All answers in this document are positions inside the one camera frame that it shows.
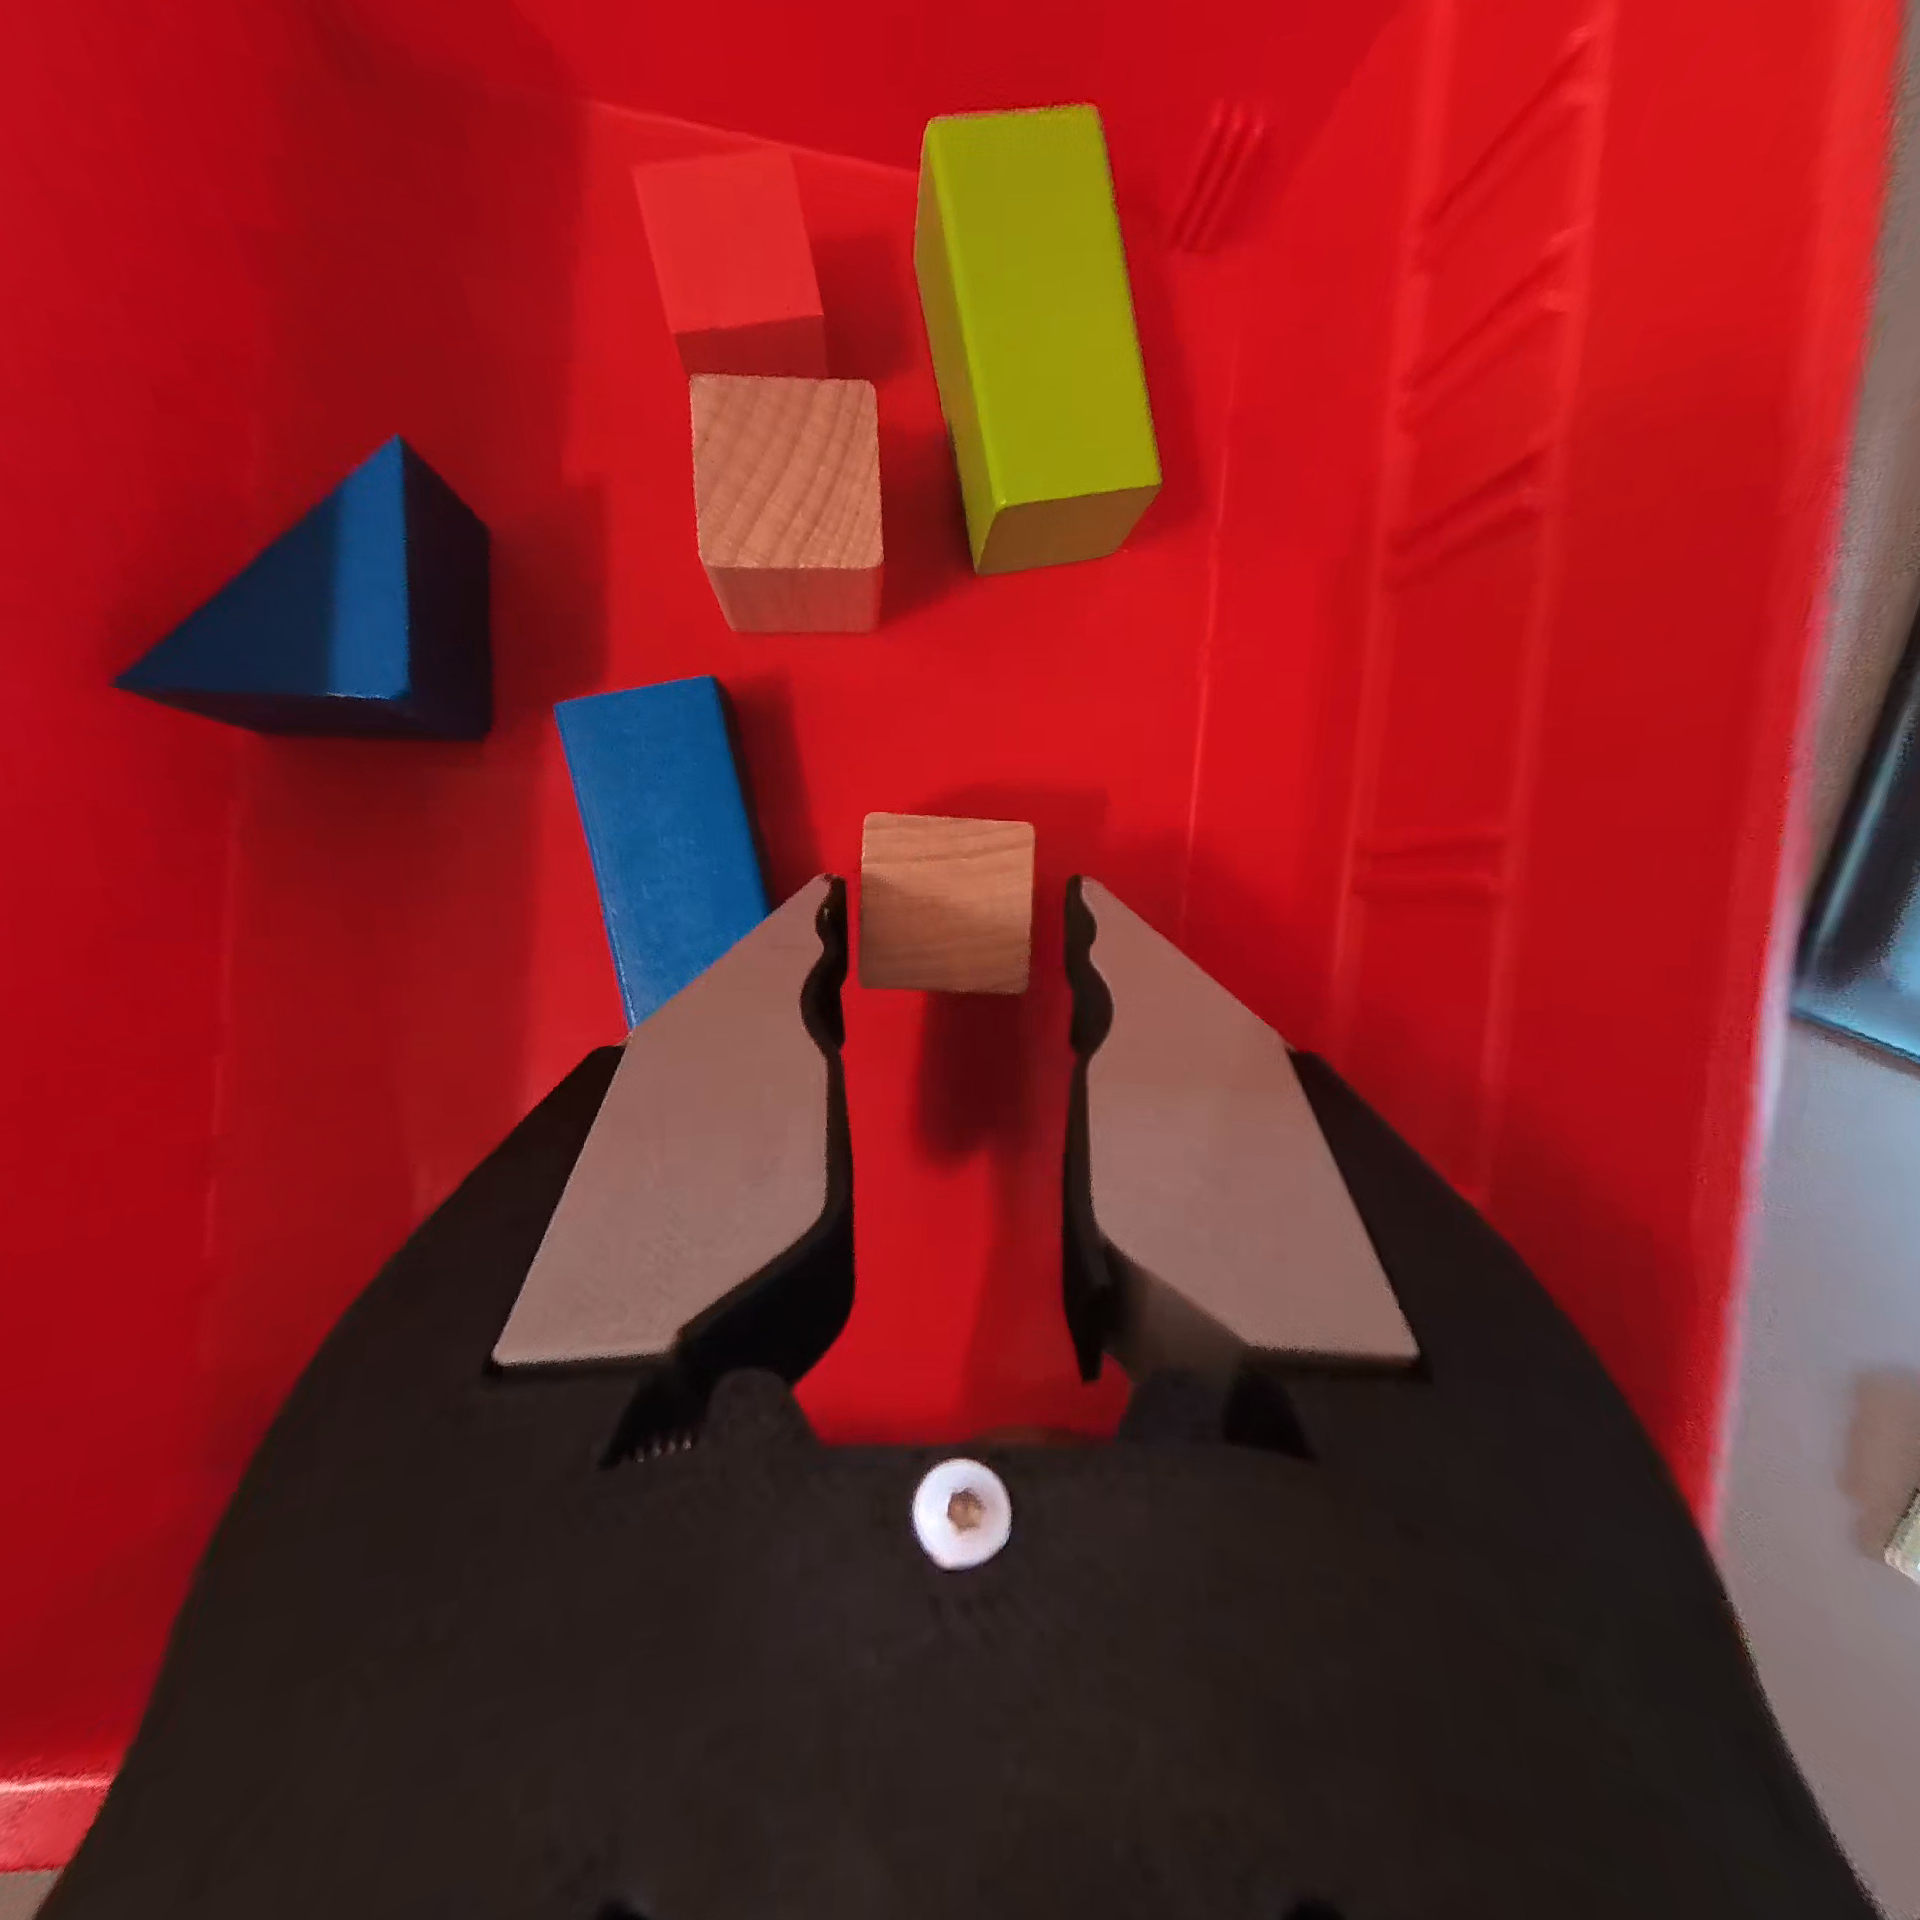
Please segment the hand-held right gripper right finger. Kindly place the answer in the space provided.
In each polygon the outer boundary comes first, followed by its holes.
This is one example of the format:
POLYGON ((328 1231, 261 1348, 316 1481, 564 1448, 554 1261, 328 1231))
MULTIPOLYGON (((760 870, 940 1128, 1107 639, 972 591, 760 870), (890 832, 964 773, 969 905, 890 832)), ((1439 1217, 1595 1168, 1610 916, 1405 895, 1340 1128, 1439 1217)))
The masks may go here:
POLYGON ((1402 1372, 1420 1343, 1279 1028, 1114 888, 1063 900, 1077 1372, 1402 1372))

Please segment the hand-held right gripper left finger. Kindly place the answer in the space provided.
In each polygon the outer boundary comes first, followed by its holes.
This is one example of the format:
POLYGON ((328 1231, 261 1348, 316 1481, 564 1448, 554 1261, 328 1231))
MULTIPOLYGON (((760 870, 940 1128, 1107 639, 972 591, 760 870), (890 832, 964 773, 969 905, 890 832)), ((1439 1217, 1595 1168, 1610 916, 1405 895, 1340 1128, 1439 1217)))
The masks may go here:
POLYGON ((626 1038, 491 1363, 799 1385, 856 1302, 848 885, 816 875, 626 1038))

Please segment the natural wooden cube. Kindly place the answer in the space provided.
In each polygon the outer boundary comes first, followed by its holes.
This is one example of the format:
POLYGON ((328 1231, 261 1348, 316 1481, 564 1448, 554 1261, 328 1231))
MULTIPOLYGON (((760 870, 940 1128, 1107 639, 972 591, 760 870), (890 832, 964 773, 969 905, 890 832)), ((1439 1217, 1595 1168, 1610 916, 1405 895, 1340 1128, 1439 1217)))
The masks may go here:
POLYGON ((1025 993, 1031 822, 874 811, 863 822, 858 975, 877 991, 1025 993))
POLYGON ((881 624, 881 409, 859 377, 688 380, 700 560, 735 633, 881 624))

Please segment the red plastic bin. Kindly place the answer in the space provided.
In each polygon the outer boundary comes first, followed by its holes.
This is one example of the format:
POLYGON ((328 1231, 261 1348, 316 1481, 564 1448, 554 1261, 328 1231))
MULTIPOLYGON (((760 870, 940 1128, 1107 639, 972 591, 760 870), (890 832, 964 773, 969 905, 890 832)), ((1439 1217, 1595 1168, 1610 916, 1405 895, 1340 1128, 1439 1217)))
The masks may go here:
POLYGON ((1321 1051, 1719 1523, 1903 4, 5 4, 5 1870, 67 1860, 271 1416, 620 993, 554 711, 716 676, 770 888, 1029 821, 1010 998, 848 998, 835 1435, 1091 1429, 1061 892, 1321 1051), (979 576, 933 116, 1101 119, 1164 484, 979 576), (786 148, 881 624, 738 633, 633 169, 786 148), (113 679, 407 438, 481 741, 113 679))

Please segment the dark flat object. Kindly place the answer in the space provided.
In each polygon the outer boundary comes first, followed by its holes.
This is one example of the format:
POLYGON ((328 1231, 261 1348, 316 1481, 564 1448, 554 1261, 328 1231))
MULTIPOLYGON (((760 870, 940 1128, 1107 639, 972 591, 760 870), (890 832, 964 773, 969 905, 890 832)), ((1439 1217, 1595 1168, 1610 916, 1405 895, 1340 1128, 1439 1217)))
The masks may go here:
POLYGON ((1792 1012, 1917 1063, 1917 627, 1808 905, 1792 1012))

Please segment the blue rectangular wooden block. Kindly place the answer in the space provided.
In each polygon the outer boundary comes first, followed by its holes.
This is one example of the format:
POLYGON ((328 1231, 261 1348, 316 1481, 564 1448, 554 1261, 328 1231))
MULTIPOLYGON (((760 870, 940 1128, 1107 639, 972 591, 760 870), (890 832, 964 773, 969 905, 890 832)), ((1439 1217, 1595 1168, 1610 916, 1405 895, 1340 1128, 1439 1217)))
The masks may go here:
POLYGON ((673 1000, 770 911, 721 679, 555 707, 626 1027, 673 1000))

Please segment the blue triangular wooden prism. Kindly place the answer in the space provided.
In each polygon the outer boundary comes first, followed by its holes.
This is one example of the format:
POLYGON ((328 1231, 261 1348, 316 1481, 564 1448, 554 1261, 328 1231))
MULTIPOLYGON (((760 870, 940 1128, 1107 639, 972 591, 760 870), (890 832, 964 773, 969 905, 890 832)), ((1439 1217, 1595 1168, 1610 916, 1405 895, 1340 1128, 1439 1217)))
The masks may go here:
POLYGON ((481 741, 489 528, 391 436, 113 685, 263 735, 481 741))

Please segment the lime green long block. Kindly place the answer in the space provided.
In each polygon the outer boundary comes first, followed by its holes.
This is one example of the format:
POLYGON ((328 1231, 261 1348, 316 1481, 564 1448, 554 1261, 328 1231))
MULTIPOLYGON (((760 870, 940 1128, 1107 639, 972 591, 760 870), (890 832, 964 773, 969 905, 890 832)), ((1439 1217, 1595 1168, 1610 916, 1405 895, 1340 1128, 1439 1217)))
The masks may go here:
POLYGON ((1098 108, 933 116, 914 270, 975 571, 1116 552, 1164 471, 1098 108))

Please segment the red wooden block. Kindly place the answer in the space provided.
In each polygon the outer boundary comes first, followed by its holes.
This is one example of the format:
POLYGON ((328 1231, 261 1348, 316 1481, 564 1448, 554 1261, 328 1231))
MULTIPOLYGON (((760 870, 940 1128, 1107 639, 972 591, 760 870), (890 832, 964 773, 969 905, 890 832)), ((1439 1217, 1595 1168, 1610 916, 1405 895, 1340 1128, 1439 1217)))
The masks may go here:
POLYGON ((786 148, 643 163, 633 185, 688 374, 828 377, 825 304, 786 148))

